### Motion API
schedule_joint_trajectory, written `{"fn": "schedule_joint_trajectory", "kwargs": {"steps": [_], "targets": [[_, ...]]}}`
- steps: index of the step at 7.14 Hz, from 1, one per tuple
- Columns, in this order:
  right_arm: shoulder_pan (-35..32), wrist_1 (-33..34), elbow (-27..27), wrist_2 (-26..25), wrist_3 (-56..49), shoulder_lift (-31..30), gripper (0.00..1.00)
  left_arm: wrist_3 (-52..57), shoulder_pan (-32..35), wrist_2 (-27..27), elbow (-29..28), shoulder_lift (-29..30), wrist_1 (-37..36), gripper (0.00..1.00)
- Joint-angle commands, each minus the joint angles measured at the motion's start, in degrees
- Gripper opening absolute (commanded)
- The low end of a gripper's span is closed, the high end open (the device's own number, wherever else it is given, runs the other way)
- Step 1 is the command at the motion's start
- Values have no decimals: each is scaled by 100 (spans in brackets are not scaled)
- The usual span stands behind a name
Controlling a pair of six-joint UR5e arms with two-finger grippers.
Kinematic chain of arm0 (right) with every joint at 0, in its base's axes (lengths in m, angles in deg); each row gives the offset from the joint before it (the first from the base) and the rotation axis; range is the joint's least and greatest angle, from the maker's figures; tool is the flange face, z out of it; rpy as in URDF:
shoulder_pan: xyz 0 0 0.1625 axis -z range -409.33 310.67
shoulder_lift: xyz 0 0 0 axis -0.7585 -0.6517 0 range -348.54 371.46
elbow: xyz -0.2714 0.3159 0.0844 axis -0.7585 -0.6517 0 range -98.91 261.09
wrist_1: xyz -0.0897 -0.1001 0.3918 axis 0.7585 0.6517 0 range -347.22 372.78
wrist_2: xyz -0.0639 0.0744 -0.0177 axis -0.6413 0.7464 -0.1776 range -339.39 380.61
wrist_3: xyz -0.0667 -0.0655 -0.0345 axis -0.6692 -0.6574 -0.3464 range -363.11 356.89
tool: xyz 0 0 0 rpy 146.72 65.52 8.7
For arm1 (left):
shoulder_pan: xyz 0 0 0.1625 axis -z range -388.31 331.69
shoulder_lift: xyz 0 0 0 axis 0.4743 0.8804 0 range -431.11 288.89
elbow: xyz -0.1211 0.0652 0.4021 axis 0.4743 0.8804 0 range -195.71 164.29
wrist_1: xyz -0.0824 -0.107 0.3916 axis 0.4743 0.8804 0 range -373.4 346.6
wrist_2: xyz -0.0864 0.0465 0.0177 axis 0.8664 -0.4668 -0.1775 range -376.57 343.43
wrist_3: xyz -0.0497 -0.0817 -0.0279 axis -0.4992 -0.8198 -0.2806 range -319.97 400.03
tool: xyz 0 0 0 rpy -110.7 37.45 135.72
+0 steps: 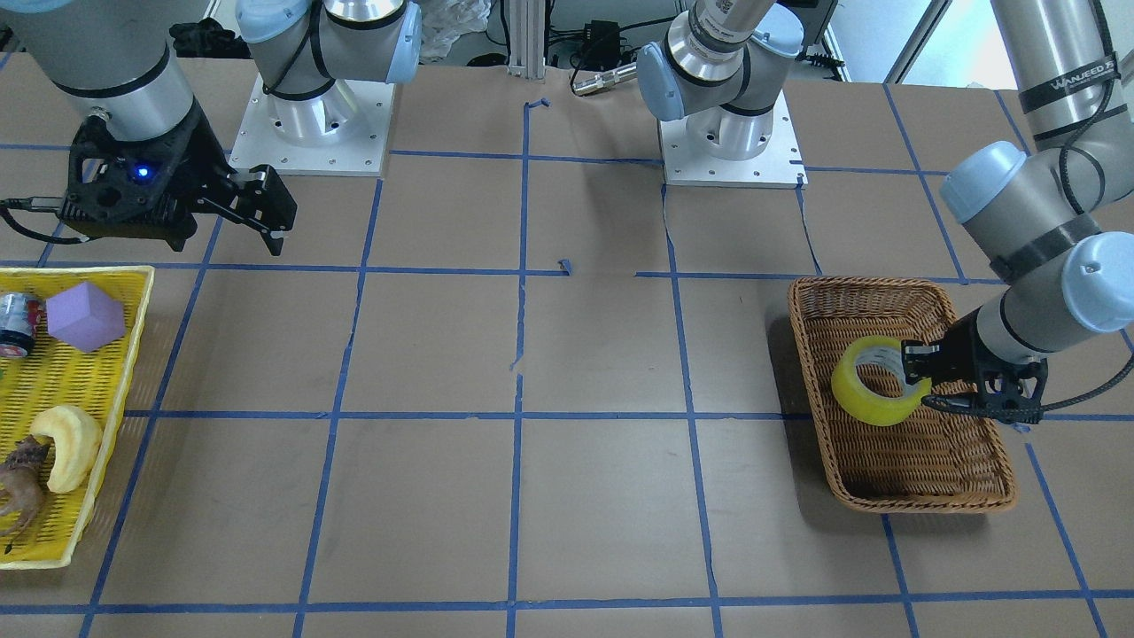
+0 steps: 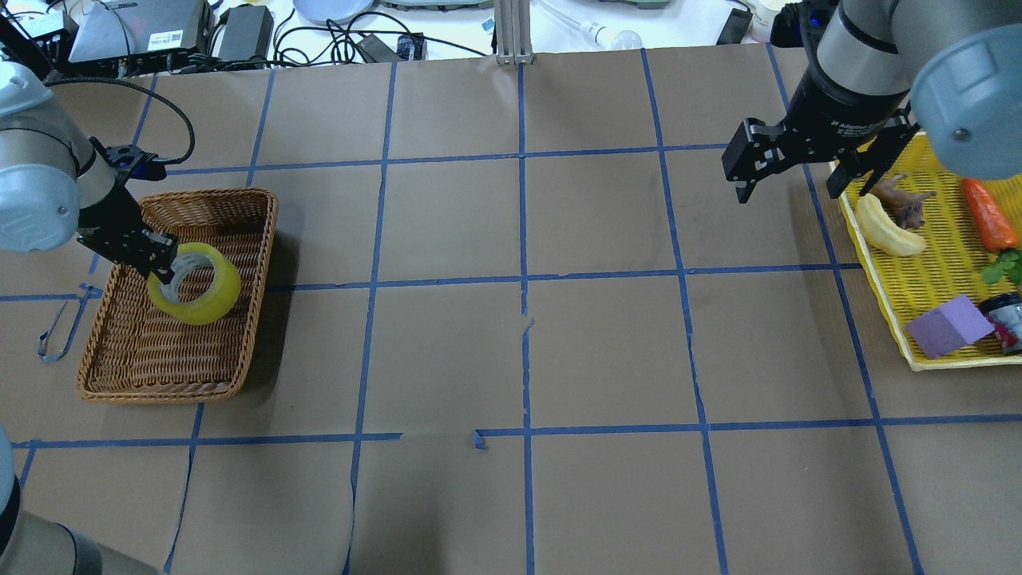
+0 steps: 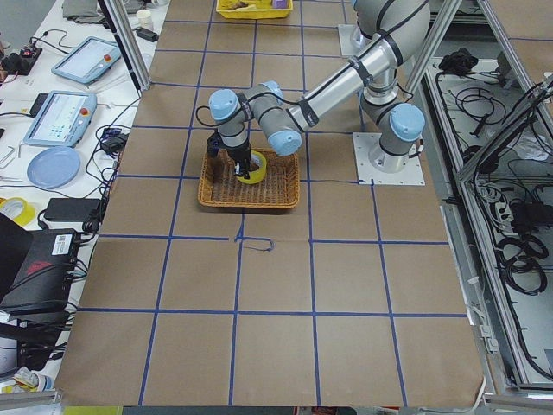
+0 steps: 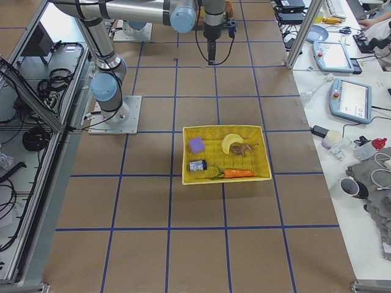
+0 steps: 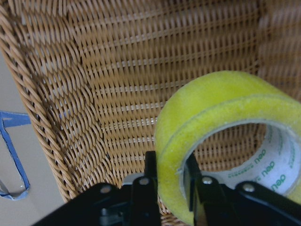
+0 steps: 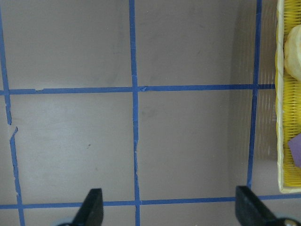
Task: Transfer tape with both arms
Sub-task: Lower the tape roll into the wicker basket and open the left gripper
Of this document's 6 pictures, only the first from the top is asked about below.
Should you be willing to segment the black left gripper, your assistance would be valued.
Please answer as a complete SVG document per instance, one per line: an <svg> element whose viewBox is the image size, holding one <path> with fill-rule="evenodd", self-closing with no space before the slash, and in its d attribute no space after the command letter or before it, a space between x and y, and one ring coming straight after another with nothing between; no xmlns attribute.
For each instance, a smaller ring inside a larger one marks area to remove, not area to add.
<svg viewBox="0 0 1134 638"><path fill-rule="evenodd" d="M1023 364L1046 360L1040 352L1029 350L1013 334L1000 306L983 306L968 312L960 322L946 332L936 343L903 339L899 342L902 372L909 386L921 381L968 381L973 384L978 361L1001 360ZM976 405L978 395L926 394L920 405L946 415L992 417L987 408Z"/></svg>

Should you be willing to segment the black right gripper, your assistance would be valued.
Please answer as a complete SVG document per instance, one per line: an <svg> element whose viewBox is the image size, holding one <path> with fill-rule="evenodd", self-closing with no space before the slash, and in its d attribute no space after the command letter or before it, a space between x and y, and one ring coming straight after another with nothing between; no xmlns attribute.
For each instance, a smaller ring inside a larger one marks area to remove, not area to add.
<svg viewBox="0 0 1134 638"><path fill-rule="evenodd" d="M268 253L280 257L299 207L276 167L260 163L235 171L201 107L191 107L167 141L167 229L194 231L194 214L218 214L256 231Z"/></svg>

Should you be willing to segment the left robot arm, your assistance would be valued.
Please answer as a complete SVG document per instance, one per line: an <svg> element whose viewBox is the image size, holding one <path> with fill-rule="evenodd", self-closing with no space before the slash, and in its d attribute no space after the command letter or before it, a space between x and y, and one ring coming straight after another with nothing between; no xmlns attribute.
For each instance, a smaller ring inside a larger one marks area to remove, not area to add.
<svg viewBox="0 0 1134 638"><path fill-rule="evenodd" d="M1095 213L1131 197L1131 117L1122 61L1100 1L995 1L995 22L1029 130L949 171L940 198L1005 288L933 342L854 354L833 395L863 423L894 424L850 389L866 363L892 361L911 407L1036 424L1126 378L1046 403L1049 358L1131 324L1131 233ZM641 97L660 122L683 122L708 156L745 161L773 141L773 110L805 48L797 16L775 1L695 1L640 49Z"/></svg>

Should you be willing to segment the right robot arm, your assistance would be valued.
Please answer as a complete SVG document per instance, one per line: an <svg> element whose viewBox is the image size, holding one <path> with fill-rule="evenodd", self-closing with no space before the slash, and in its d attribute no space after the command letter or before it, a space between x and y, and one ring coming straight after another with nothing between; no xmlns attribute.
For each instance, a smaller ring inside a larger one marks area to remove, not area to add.
<svg viewBox="0 0 1134 638"><path fill-rule="evenodd" d="M5 226L45 244L115 237L178 252L196 218L215 214L279 255L297 206L278 162L231 165L183 49L243 52L284 141L335 143L361 126L348 82L413 80L422 12L413 1L240 1L236 17L239 35L210 20L153 26L138 1L5 1L5 25L82 117L64 193L6 198Z"/></svg>

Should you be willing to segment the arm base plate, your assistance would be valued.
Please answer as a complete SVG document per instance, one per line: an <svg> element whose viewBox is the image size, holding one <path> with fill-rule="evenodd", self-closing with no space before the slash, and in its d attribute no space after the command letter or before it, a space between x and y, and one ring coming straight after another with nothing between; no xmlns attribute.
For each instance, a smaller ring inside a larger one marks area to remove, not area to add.
<svg viewBox="0 0 1134 638"><path fill-rule="evenodd" d="M380 177L397 86L337 80L304 101L268 96L252 86L229 158L240 171L272 165L284 176Z"/></svg>
<svg viewBox="0 0 1134 638"><path fill-rule="evenodd" d="M717 107L657 128L669 186L792 190L809 185L782 92L768 113L748 117Z"/></svg>

